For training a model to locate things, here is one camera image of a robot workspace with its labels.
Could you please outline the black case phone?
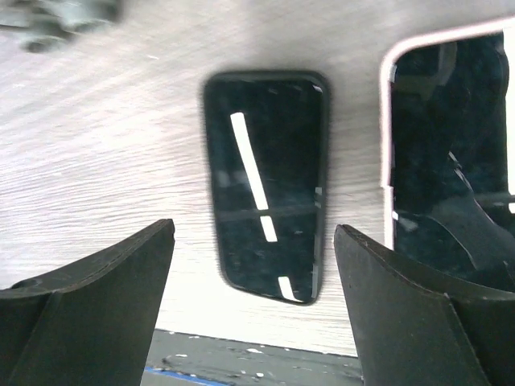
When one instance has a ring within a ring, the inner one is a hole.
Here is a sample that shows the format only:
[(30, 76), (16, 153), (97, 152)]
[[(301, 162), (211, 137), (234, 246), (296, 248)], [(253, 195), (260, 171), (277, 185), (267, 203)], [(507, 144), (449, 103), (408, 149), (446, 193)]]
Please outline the black case phone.
[(323, 281), (328, 81), (308, 70), (218, 72), (202, 102), (225, 281), (263, 298), (314, 303)]

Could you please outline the pink case phone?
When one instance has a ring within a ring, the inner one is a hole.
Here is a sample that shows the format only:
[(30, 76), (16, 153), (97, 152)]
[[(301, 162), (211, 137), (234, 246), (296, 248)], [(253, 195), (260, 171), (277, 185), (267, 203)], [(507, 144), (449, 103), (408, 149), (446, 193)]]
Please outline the pink case phone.
[(411, 48), (389, 78), (393, 247), (446, 275), (514, 289), (502, 31)]

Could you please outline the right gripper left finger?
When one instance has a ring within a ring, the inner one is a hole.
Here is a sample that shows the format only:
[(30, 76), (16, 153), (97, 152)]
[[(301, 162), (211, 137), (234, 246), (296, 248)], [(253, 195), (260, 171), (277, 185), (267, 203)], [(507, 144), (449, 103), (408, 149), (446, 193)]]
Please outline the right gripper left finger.
[(137, 385), (175, 245), (158, 220), (1, 292), (4, 385)]

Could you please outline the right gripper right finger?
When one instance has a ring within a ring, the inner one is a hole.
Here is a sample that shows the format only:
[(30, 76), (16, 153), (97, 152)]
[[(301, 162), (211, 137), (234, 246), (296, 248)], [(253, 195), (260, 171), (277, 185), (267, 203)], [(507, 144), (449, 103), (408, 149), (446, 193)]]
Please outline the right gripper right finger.
[(396, 253), (347, 225), (334, 248), (367, 385), (511, 385), (514, 276), (471, 280)]

